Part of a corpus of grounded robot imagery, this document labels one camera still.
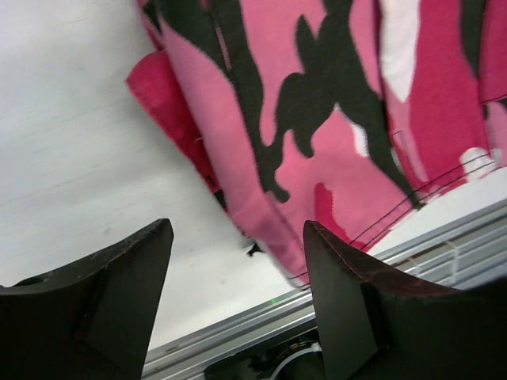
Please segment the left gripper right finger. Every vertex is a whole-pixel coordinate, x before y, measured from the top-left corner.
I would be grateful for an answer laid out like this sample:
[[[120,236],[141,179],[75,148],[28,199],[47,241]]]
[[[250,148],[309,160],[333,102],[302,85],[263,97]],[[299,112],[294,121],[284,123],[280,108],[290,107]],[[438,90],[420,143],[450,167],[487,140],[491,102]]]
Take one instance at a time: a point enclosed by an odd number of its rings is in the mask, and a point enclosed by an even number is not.
[[[304,252],[329,379],[503,379],[506,280],[469,290],[399,271],[306,222]]]

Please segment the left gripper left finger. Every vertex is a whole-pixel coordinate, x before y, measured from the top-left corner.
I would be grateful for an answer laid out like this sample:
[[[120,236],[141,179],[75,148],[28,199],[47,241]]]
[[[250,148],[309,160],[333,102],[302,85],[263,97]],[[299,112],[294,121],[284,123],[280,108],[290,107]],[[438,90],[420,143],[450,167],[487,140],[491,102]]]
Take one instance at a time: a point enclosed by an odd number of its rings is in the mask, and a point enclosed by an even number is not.
[[[4,379],[139,379],[173,244],[161,218],[1,289]]]

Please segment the pink camouflage trousers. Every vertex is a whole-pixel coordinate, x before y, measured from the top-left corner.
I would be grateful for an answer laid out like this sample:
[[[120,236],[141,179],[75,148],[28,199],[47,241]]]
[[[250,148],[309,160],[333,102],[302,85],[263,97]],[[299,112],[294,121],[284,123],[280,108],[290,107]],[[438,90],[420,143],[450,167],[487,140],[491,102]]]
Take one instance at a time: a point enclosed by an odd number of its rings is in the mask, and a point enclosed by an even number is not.
[[[503,1],[136,5],[129,89],[293,286],[306,221],[368,251],[506,165]]]

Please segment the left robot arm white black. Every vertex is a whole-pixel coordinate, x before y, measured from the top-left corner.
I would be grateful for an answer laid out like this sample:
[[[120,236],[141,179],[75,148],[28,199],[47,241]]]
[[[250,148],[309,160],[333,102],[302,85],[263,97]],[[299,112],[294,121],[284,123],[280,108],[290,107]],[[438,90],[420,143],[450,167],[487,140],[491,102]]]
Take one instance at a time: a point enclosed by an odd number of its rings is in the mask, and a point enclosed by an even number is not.
[[[306,226],[316,284],[149,349],[173,244],[159,219],[1,289],[4,379],[503,379],[506,217],[369,257]]]

